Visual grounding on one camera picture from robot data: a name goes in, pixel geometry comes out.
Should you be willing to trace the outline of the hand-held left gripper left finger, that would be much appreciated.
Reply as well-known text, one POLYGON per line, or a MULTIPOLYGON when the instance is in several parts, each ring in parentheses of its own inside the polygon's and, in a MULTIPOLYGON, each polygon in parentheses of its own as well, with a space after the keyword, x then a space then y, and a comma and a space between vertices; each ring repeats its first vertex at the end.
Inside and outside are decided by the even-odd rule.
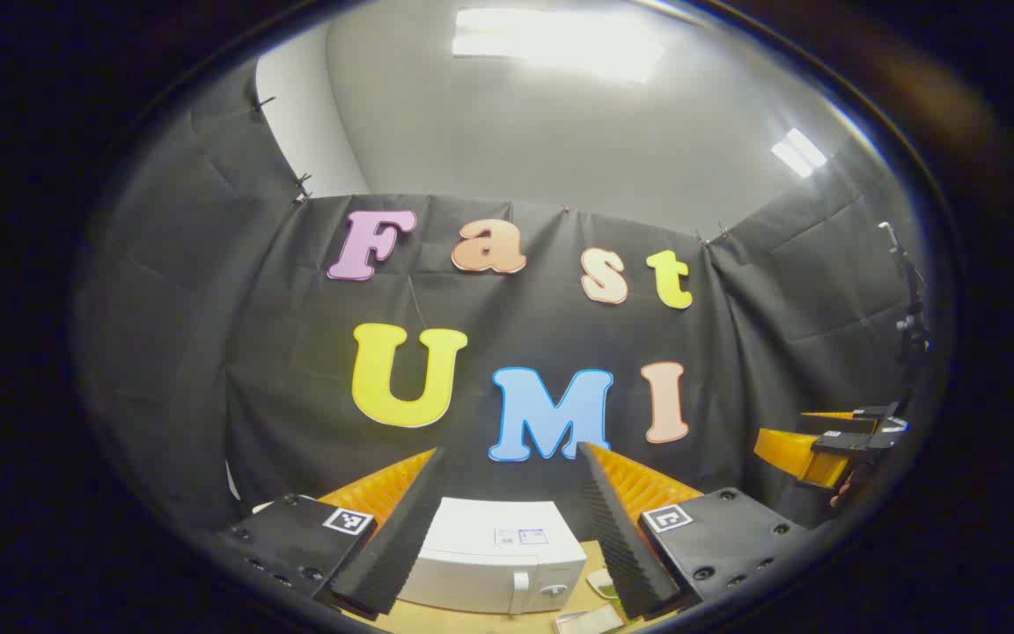
POLYGON ((359 617, 390 613, 440 506, 445 453, 430 449, 321 498, 287 494, 217 531, 254 580, 359 617))

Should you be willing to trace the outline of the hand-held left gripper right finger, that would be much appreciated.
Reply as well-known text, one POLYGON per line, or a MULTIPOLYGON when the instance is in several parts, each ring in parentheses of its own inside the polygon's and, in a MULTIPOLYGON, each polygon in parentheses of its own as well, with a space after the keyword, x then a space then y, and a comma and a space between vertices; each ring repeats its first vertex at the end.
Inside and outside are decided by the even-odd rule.
POLYGON ((812 540, 735 487, 700 493, 592 443, 580 442, 577 457, 592 529, 632 619, 725 601, 812 540))

